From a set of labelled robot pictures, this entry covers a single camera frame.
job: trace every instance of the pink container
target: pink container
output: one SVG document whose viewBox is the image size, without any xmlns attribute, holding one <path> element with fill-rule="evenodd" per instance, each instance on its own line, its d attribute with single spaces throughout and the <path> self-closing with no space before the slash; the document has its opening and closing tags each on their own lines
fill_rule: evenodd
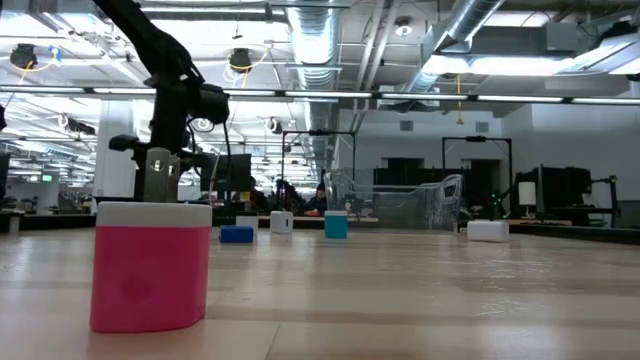
<svg viewBox="0 0 640 360">
<path fill-rule="evenodd" d="M 91 330 L 188 327 L 205 313 L 211 207 L 100 203 Z"/>
</svg>

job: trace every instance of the wire basket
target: wire basket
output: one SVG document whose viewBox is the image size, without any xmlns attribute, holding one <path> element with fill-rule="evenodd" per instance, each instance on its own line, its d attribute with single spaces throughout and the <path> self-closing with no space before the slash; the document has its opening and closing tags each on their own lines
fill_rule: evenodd
<svg viewBox="0 0 640 360">
<path fill-rule="evenodd" d="M 455 231 L 462 176 L 419 186 L 363 185 L 351 173 L 325 174 L 327 207 L 346 210 L 356 221 L 375 220 L 379 227 Z"/>
</svg>

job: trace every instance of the blue block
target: blue block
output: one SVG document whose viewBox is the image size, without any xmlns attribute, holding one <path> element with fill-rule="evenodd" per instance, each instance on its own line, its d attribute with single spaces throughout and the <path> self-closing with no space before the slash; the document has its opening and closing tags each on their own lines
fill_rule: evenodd
<svg viewBox="0 0 640 360">
<path fill-rule="evenodd" d="M 347 212 L 327 211 L 324 214 L 324 236 L 329 239 L 347 238 Z"/>
<path fill-rule="evenodd" d="M 220 243 L 223 244 L 251 244 L 253 243 L 253 228 L 251 226 L 220 226 Z"/>
</svg>

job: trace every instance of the white box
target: white box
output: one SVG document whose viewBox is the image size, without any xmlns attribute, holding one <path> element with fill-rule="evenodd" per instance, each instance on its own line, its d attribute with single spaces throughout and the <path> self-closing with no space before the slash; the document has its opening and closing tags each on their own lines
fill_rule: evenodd
<svg viewBox="0 0 640 360">
<path fill-rule="evenodd" d="M 253 239 L 258 238 L 258 215 L 236 216 L 236 226 L 251 226 L 253 228 Z"/>
<path fill-rule="evenodd" d="M 472 241 L 509 241 L 509 223 L 506 221 L 474 220 L 467 224 L 467 239 Z"/>
<path fill-rule="evenodd" d="M 270 230 L 277 234 L 291 234 L 293 232 L 293 213 L 288 211 L 272 211 Z"/>
</svg>

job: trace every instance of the white lid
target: white lid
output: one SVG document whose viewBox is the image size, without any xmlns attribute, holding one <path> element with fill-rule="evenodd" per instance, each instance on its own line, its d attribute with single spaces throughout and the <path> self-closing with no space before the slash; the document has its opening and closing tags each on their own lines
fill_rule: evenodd
<svg viewBox="0 0 640 360">
<path fill-rule="evenodd" d="M 347 216 L 347 212 L 343 210 L 327 210 L 324 212 L 324 217 L 327 216 Z"/>
<path fill-rule="evenodd" d="M 174 203 L 101 202 L 96 226 L 212 226 L 211 206 Z"/>
</svg>

